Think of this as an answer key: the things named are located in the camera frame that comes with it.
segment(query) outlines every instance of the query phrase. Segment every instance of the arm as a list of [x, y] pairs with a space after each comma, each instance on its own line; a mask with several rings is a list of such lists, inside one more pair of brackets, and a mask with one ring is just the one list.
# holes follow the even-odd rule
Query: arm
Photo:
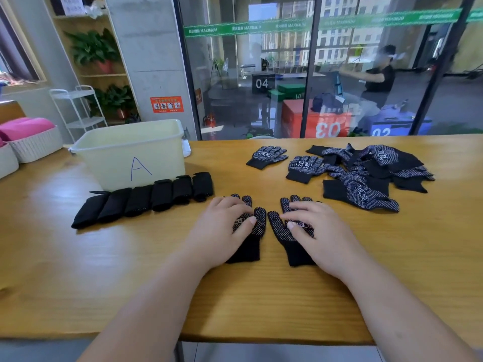
[[349, 288], [388, 362], [478, 361], [468, 344], [365, 252], [329, 206], [292, 202], [290, 207], [297, 210], [280, 217], [314, 227], [315, 239], [296, 223], [287, 225], [317, 265]]
[[343, 76], [358, 78], [359, 80], [369, 81], [369, 82], [384, 82], [384, 74], [370, 74], [367, 72], [357, 72], [349, 71], [344, 68], [339, 70], [339, 73]]
[[255, 217], [233, 224], [251, 207], [239, 198], [215, 198], [181, 250], [126, 304], [78, 361], [170, 361], [191, 298], [202, 277], [223, 264], [250, 234]]

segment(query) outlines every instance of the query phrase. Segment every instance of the woven basket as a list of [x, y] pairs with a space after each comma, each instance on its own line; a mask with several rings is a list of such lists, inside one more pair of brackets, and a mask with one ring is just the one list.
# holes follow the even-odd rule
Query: woven basket
[[12, 146], [6, 145], [0, 147], [0, 178], [7, 176], [18, 170], [18, 160], [15, 156]]
[[9, 141], [20, 163], [31, 163], [62, 148], [62, 136], [55, 126], [33, 136]]

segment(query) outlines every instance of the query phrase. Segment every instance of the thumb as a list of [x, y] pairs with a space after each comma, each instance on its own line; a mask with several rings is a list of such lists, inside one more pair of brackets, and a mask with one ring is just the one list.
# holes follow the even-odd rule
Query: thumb
[[309, 255], [310, 255], [309, 249], [311, 249], [311, 247], [312, 247], [313, 238], [311, 236], [309, 236], [304, 231], [304, 229], [302, 229], [295, 222], [289, 221], [287, 223], [287, 227], [290, 230], [290, 232], [292, 233], [292, 236], [294, 237], [294, 239], [296, 241], [298, 241], [303, 246], [303, 248], [307, 251], [307, 253], [309, 253]]
[[250, 235], [250, 232], [252, 232], [253, 227], [256, 223], [257, 219], [255, 218], [255, 216], [251, 216], [243, 221], [239, 228], [233, 233], [233, 238], [236, 241], [237, 249], [241, 245], [241, 243], [243, 243], [246, 237]]

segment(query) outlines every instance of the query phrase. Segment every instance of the pink towel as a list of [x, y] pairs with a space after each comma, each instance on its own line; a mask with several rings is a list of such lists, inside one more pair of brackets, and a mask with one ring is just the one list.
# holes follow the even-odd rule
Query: pink towel
[[39, 134], [55, 127], [45, 118], [19, 118], [0, 124], [0, 139], [3, 141], [16, 141]]

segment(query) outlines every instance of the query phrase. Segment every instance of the table surface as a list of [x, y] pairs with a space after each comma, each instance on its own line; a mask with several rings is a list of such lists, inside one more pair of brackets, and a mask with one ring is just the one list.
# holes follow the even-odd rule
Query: table surface
[[[260, 146], [290, 158], [313, 144], [383, 143], [414, 153], [435, 174], [428, 194], [390, 188], [398, 214], [324, 200], [365, 248], [473, 347], [483, 347], [483, 135], [191, 142], [187, 174], [209, 171], [218, 196], [250, 194], [280, 211], [280, 198], [322, 199], [322, 179], [285, 179], [288, 161], [246, 166]], [[62, 150], [0, 180], [0, 337], [95, 335], [178, 248], [207, 203], [175, 206], [77, 232], [70, 224], [100, 186]], [[224, 264], [201, 281], [181, 339], [373, 344], [347, 288], [314, 266], [291, 268], [268, 225], [261, 260]]]

